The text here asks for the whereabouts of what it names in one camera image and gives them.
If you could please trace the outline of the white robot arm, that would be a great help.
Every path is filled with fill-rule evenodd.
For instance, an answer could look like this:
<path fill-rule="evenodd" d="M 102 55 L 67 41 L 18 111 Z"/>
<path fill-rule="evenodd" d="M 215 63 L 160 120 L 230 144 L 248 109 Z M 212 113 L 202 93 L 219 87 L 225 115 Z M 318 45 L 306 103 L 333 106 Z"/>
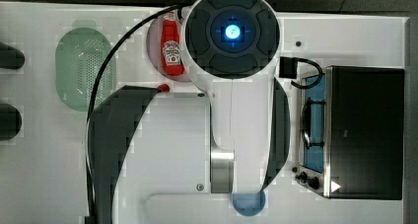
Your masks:
<path fill-rule="evenodd" d="M 264 0 L 197 0 L 181 26 L 181 60 L 203 96 L 157 97 L 116 186 L 114 224 L 149 224 L 148 203 L 224 197 L 242 216 L 286 161 L 287 98 L 275 76 L 280 25 Z"/>

